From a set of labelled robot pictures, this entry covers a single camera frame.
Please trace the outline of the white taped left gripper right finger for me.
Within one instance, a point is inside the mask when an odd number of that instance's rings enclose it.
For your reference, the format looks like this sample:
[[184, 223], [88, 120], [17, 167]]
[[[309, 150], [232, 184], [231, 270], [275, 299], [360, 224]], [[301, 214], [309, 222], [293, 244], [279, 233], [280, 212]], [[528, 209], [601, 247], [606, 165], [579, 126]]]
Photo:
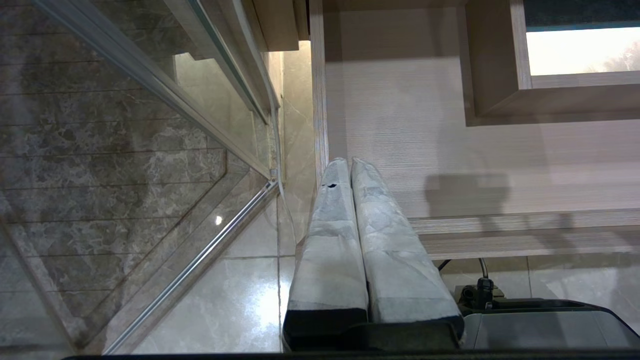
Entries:
[[443, 321], [462, 339], [462, 313], [381, 173], [354, 157], [350, 184], [372, 321]]

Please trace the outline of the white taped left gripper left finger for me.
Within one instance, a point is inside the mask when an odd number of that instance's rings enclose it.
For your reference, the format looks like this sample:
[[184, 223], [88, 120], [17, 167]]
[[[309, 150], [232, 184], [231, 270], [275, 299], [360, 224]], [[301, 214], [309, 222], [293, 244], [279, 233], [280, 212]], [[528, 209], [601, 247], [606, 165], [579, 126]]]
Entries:
[[338, 349], [368, 323], [370, 298], [348, 162], [325, 168], [295, 264], [282, 326], [287, 351]]

